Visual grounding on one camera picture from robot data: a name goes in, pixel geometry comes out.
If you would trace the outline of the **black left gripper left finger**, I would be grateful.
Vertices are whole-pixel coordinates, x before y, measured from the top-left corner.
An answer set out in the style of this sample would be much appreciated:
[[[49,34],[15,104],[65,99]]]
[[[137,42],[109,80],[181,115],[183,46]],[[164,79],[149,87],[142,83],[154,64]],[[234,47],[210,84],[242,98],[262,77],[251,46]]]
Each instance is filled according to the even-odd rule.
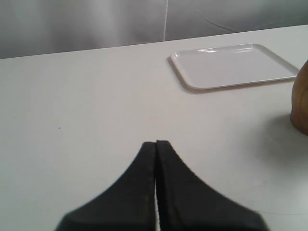
[[[67,213],[58,231],[154,231],[154,142],[144,142],[133,162],[106,191]]]

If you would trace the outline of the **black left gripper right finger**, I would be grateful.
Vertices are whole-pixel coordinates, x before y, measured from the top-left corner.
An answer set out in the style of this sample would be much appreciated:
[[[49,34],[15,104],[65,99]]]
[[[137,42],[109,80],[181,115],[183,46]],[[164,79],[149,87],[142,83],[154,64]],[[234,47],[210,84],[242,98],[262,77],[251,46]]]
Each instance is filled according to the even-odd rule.
[[[162,231],[267,231],[262,216],[195,175],[170,142],[156,142],[156,196]]]

